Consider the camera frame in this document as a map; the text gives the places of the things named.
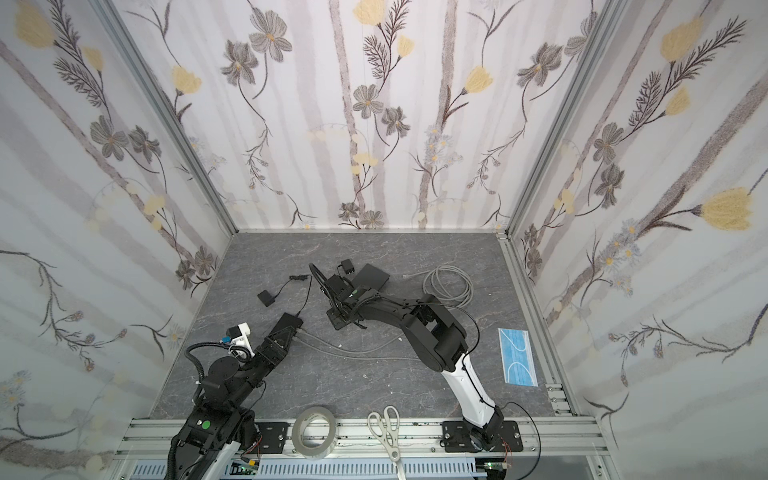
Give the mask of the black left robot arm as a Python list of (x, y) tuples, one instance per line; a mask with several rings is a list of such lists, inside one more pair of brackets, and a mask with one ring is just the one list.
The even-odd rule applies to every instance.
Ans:
[(255, 412), (243, 406), (285, 359), (291, 341), (267, 336), (254, 351), (221, 342), (187, 347), (198, 382), (193, 410), (171, 439), (167, 479), (218, 479), (242, 447), (261, 439)]

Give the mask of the black power adapter with cable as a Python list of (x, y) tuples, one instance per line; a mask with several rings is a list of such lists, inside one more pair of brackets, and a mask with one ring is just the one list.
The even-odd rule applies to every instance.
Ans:
[(280, 294), (283, 292), (286, 286), (288, 286), (290, 283), (293, 283), (293, 282), (304, 282), (304, 281), (308, 281), (308, 286), (306, 289), (306, 294), (305, 294), (305, 299), (303, 301), (303, 304), (301, 305), (300, 309), (296, 313), (296, 316), (299, 317), (303, 313), (309, 301), (309, 296), (310, 296), (313, 282), (314, 282), (314, 278), (312, 277), (311, 274), (290, 275), (288, 279), (280, 286), (280, 288), (275, 294), (272, 294), (269, 290), (265, 289), (257, 294), (257, 298), (265, 307), (270, 307), (276, 302), (277, 298), (280, 296)]

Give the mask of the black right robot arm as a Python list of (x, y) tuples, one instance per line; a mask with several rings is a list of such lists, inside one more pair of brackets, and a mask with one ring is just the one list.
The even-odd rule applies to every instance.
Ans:
[(330, 301), (327, 315), (335, 329), (365, 320), (401, 330), (417, 358), (440, 373), (458, 400), (462, 428), (448, 442), (449, 451), (521, 452), (523, 443), (503, 408), (483, 387), (467, 344), (467, 333), (434, 296), (409, 300), (385, 295), (367, 286), (354, 286), (333, 276), (321, 283)]

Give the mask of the dark grey switch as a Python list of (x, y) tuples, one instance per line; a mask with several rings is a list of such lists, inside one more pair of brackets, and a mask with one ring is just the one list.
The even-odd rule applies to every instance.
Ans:
[(356, 272), (351, 283), (354, 287), (363, 287), (380, 291), (390, 279), (390, 275), (371, 264), (365, 264)]

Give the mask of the small black adapter with cable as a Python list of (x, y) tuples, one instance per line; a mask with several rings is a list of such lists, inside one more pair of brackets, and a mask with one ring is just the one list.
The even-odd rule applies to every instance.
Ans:
[(343, 278), (349, 278), (355, 274), (355, 267), (350, 259), (343, 259), (337, 265), (337, 274)]

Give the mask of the black ribbed network switch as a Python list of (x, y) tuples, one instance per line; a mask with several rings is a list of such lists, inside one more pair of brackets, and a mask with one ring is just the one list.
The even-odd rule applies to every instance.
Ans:
[(296, 315), (284, 312), (272, 327), (266, 339), (282, 350), (288, 351), (290, 344), (304, 321)]

